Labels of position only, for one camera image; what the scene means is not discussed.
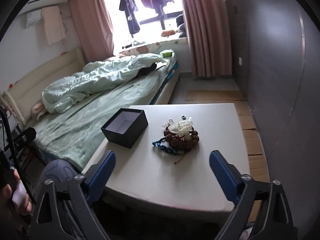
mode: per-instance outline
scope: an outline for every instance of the white flower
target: white flower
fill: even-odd
[[[178,123],[172,124],[168,127],[169,131],[178,134],[178,136],[182,137],[184,135],[189,135],[189,132],[192,131],[192,118],[190,117],[188,120],[183,120]]]
[[[166,128],[166,127],[170,126],[171,124],[173,124],[173,120],[170,118],[168,122],[166,122],[165,124],[162,125],[162,127]]]

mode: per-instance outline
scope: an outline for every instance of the white headboard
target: white headboard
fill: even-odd
[[[11,106],[18,121],[25,126],[31,117],[31,107],[41,98],[42,91],[52,82],[82,71],[84,65],[81,48],[77,47],[24,76],[12,88],[3,92],[1,102]]]

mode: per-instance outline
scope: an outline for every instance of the person's leg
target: person's leg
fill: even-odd
[[[55,160],[50,162],[42,171],[40,175],[37,191],[35,194],[36,201],[38,200],[39,193],[41,187],[46,179],[52,179],[53,181],[64,182],[74,178],[78,173],[75,169],[71,166],[70,163],[63,161],[63,160]],[[73,212],[71,201],[64,201],[64,210],[66,212],[66,216],[68,218],[68,222],[70,227],[72,228],[73,235],[78,240],[83,240],[84,235],[82,234],[81,230],[79,229],[76,221],[76,217]]]
[[[70,163],[63,160],[55,160],[50,162],[44,168],[40,176],[38,186],[44,183],[46,179],[63,182],[73,179],[77,174],[78,173],[74,170]]]

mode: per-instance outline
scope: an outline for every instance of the open box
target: open box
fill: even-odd
[[[109,142],[131,148],[147,126],[143,110],[121,108],[101,130]]]

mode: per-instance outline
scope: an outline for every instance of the air conditioner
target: air conditioner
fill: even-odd
[[[41,11],[42,11],[42,9],[27,13],[26,28],[34,26],[43,20],[43,17],[41,15]]]

